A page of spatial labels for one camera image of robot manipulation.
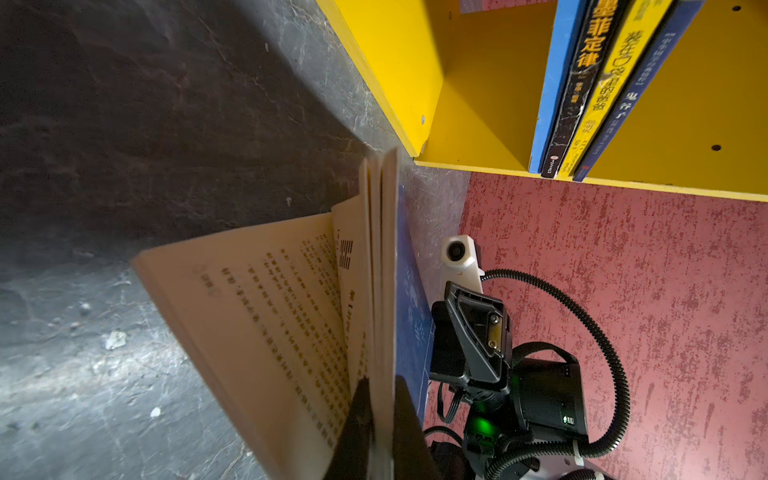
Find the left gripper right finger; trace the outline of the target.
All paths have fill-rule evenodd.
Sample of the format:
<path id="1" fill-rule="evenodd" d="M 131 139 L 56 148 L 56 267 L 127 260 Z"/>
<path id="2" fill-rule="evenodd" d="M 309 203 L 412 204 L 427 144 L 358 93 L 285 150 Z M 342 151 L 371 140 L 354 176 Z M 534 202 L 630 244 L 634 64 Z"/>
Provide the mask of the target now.
<path id="1" fill-rule="evenodd" d="M 426 445 L 405 379 L 395 377 L 394 429 L 392 440 L 395 480 L 441 478 Z"/>

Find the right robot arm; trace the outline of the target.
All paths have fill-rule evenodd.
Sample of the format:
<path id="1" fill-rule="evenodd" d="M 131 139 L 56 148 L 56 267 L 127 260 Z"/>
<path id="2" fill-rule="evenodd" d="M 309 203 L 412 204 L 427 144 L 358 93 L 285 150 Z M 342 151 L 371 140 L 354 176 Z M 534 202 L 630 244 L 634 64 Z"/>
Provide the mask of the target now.
<path id="1" fill-rule="evenodd" d="M 429 377 L 452 393 L 437 396 L 451 437 L 430 451 L 456 479 L 604 479 L 587 462 L 581 366 L 548 342 L 511 344 L 502 301 L 454 282 L 432 306 L 436 326 Z"/>

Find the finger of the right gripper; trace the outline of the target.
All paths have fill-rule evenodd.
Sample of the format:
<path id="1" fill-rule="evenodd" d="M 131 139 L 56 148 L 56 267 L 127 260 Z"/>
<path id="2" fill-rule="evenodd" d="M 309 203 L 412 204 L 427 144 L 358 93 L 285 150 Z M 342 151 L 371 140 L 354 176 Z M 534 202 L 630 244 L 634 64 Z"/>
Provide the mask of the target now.
<path id="1" fill-rule="evenodd" d="M 508 388 L 509 316 L 501 301 L 448 281 L 431 314 L 431 380 L 465 390 Z"/>

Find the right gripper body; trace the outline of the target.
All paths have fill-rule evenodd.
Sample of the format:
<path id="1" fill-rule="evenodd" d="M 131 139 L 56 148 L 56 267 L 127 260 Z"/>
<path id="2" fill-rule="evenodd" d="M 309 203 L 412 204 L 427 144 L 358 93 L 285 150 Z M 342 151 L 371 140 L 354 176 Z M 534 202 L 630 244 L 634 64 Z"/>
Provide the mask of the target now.
<path id="1" fill-rule="evenodd" d="M 589 440 L 578 361 L 526 357 L 512 368 L 505 393 L 472 402 L 463 451 L 482 477 L 492 460 L 514 447 L 574 440 Z"/>

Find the navy book underneath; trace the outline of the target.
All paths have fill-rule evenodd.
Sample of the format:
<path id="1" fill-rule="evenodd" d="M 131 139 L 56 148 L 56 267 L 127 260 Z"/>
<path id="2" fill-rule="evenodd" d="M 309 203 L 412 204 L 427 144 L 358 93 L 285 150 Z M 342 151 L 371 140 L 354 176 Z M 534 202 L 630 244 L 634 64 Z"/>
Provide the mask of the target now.
<path id="1" fill-rule="evenodd" d="M 395 377 L 427 405 L 434 323 L 408 226 L 402 155 L 364 160 L 328 213 L 141 252 L 135 271 L 272 479 L 320 479 L 358 382 L 374 420 L 369 476 L 394 478 Z"/>

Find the yellow pink blue bookshelf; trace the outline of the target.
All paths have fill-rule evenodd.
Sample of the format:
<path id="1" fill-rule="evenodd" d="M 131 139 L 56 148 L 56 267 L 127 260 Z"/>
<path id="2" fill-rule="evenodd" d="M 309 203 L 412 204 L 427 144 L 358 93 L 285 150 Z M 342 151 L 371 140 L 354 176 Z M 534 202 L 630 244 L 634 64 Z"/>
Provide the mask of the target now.
<path id="1" fill-rule="evenodd" d="M 763 1 L 324 1 L 422 166 L 767 197 Z"/>

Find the navy book with label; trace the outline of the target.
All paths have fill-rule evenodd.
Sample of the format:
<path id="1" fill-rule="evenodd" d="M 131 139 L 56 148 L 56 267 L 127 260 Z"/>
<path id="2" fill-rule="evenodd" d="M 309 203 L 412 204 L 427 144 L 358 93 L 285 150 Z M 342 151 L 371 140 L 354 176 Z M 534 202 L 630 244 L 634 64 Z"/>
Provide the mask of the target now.
<path id="1" fill-rule="evenodd" d="M 621 81 L 620 89 L 610 102 L 608 113 L 600 121 L 594 138 L 587 144 L 570 177 L 582 182 L 614 139 L 650 85 L 666 59 L 691 25 L 705 1 L 673 1 L 650 37 L 631 74 Z"/>

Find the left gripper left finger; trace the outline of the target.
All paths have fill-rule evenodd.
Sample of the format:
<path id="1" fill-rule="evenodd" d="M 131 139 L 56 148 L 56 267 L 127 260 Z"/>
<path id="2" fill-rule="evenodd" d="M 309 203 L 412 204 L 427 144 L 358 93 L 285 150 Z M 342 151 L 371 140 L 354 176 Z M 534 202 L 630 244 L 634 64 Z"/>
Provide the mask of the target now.
<path id="1" fill-rule="evenodd" d="M 373 435 L 370 383 L 364 377 L 357 384 L 341 436 L 323 479 L 366 480 Z"/>

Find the yellow cartoon cover book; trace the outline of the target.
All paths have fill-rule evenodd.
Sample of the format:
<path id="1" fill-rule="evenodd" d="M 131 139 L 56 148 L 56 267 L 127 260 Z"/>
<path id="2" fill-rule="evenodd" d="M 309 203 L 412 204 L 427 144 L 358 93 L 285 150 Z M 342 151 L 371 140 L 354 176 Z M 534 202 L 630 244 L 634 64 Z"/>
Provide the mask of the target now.
<path id="1" fill-rule="evenodd" d="M 603 64 L 599 81 L 557 173 L 558 180 L 572 179 L 575 175 L 579 162 L 597 137 L 621 88 L 672 3 L 672 0 L 642 0 L 633 1 L 629 5 L 614 35 L 612 49 Z"/>

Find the black Murphy's law book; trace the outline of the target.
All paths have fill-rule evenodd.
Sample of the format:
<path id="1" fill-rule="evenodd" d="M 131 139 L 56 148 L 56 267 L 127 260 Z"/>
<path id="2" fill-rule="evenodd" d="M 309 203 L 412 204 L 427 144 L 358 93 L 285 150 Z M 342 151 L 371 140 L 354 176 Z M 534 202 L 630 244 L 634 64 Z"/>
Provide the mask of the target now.
<path id="1" fill-rule="evenodd" d="M 628 1 L 588 1 L 560 106 L 543 158 L 541 176 L 554 179 L 567 154 L 611 39 Z"/>

